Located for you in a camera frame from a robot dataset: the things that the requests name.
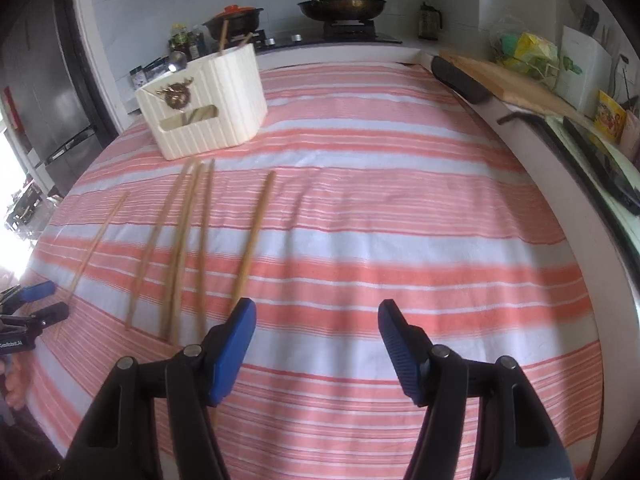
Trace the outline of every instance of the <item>plastic bag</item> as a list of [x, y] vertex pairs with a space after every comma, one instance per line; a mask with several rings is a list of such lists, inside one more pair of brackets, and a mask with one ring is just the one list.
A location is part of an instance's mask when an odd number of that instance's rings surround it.
[[503, 38], [503, 56], [498, 59], [498, 64], [553, 88], [556, 85], [560, 65], [558, 47], [529, 32], [520, 35], [513, 54], [510, 52], [511, 43], [510, 38]]
[[513, 56], [518, 39], [527, 31], [524, 22], [515, 16], [507, 14], [495, 22], [489, 30], [489, 42], [494, 50], [494, 59]]

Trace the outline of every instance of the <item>stainless steel refrigerator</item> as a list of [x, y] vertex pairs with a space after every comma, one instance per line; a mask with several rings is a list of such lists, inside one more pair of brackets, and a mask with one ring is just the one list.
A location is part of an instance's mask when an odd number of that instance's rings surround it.
[[63, 196], [114, 137], [96, 113], [70, 8], [70, 0], [31, 0], [1, 49], [3, 86], [39, 165]]

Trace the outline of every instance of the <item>chopstick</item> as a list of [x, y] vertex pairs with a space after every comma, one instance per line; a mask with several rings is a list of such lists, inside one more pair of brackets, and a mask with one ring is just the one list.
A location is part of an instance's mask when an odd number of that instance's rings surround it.
[[180, 189], [180, 186], [184, 181], [184, 177], [187, 175], [187, 172], [191, 169], [194, 162], [195, 162], [195, 159], [191, 157], [189, 160], [187, 160], [187, 162], [184, 163], [184, 166], [182, 167], [182, 171], [178, 174], [178, 177], [175, 179], [174, 185], [169, 191], [169, 194], [166, 196], [166, 199], [164, 199], [164, 204], [162, 205], [160, 214], [156, 219], [154, 230], [151, 231], [151, 236], [149, 237], [149, 241], [147, 242], [145, 247], [145, 252], [142, 254], [142, 259], [140, 260], [140, 264], [138, 265], [138, 273], [136, 275], [136, 281], [133, 284], [133, 289], [131, 290], [131, 295], [129, 296], [129, 309], [127, 310], [127, 319], [125, 320], [126, 330], [131, 329], [131, 325], [133, 323], [133, 316], [136, 313], [138, 298], [140, 297], [140, 291], [142, 290], [142, 283], [145, 279], [146, 269], [149, 266], [149, 261], [151, 260], [151, 254], [153, 254], [156, 248], [156, 244], [158, 243], [160, 231], [164, 226], [166, 217], [169, 215], [171, 206], [174, 204], [175, 196], [178, 194], [178, 190]]
[[251, 268], [251, 262], [254, 258], [255, 246], [258, 242], [258, 234], [260, 234], [260, 228], [262, 227], [262, 220], [264, 219], [264, 213], [267, 211], [269, 205], [269, 198], [271, 197], [271, 190], [273, 189], [273, 183], [275, 181], [276, 172], [270, 171], [262, 186], [258, 203], [255, 207], [254, 219], [252, 220], [251, 230], [249, 231], [249, 239], [247, 240], [240, 261], [240, 268], [238, 270], [238, 276], [234, 282], [234, 288], [231, 293], [231, 300], [228, 305], [227, 315], [231, 314], [231, 311], [236, 306], [236, 303], [242, 298], [242, 292], [244, 291], [244, 285], [249, 276], [249, 270]]
[[184, 262], [187, 256], [187, 236], [191, 227], [191, 206], [201, 171], [202, 163], [198, 163], [191, 173], [191, 181], [189, 182], [184, 201], [182, 202], [180, 220], [175, 232], [174, 248], [171, 252], [171, 259], [167, 270], [160, 337], [171, 343], [177, 342], [177, 337], [179, 336], [182, 277], [184, 274]]
[[198, 321], [198, 341], [206, 335], [207, 325], [207, 235], [209, 233], [209, 216], [211, 209], [211, 191], [213, 190], [213, 176], [216, 169], [216, 159], [212, 158], [207, 168], [204, 187], [204, 202], [202, 205], [202, 219], [200, 221], [200, 252], [198, 253], [198, 297], [196, 300], [196, 315]]
[[[95, 248], [100, 243], [100, 240], [102, 240], [102, 237], [104, 236], [104, 233], [107, 230], [107, 227], [109, 226], [109, 224], [113, 220], [114, 216], [117, 215], [118, 211], [120, 210], [120, 208], [125, 203], [125, 201], [126, 201], [126, 199], [128, 197], [129, 197], [129, 191], [125, 191], [123, 193], [123, 195], [120, 197], [120, 199], [111, 208], [111, 211], [109, 211], [109, 214], [107, 215], [107, 218], [104, 219], [104, 222], [102, 222], [102, 225], [100, 226], [100, 229], [98, 229], [98, 232], [95, 234], [95, 237], [91, 241], [91, 245], [89, 246], [89, 249], [85, 253], [84, 258], [82, 259], [82, 261], [80, 262], [80, 267], [78, 267], [78, 271], [76, 272], [76, 275], [74, 276], [73, 281], [71, 282], [71, 286], [69, 287], [69, 292], [68, 292], [68, 295], [66, 297], [66, 304], [69, 304], [71, 302], [71, 299], [73, 298], [74, 294], [76, 293], [76, 287], [78, 286], [78, 283], [80, 282], [80, 278], [82, 277], [82, 274], [84, 274], [84, 270], [86, 269], [86, 266], [89, 264], [89, 259], [91, 259], [91, 256], [94, 254]], [[62, 323], [59, 323], [58, 327], [56, 328], [56, 334], [55, 334], [55, 340], [56, 341], [60, 337], [60, 329], [61, 328], [62, 328]]]
[[218, 47], [218, 52], [222, 52], [225, 49], [226, 43], [226, 31], [229, 28], [229, 22], [225, 20], [222, 22], [222, 32], [220, 32], [220, 46]]
[[247, 35], [244, 38], [242, 38], [242, 41], [238, 45], [238, 48], [240, 48], [241, 46], [245, 46], [247, 43], [249, 43], [249, 41], [253, 36], [254, 34], [252, 32], [247, 33]]

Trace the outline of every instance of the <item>yellow package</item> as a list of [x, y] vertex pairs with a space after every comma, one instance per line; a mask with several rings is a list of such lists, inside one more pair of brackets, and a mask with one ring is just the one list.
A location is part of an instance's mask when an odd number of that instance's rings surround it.
[[626, 112], [602, 90], [598, 92], [598, 111], [593, 121], [596, 128], [612, 142], [618, 142], [625, 129]]
[[509, 70], [543, 81], [552, 88], [558, 76], [558, 47], [535, 34], [524, 32], [519, 38], [513, 56], [505, 56], [498, 64]]

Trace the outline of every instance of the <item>refrigerator handle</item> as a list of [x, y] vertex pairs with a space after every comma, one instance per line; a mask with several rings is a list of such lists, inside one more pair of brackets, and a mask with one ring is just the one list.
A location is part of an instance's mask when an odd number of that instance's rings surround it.
[[64, 155], [69, 150], [72, 150], [78, 144], [87, 140], [89, 137], [95, 134], [95, 126], [93, 124], [89, 124], [84, 130], [81, 130], [79, 133], [75, 134], [71, 139], [65, 142], [62, 146], [60, 146], [51, 156], [45, 160], [45, 164], [50, 164], [60, 156]]

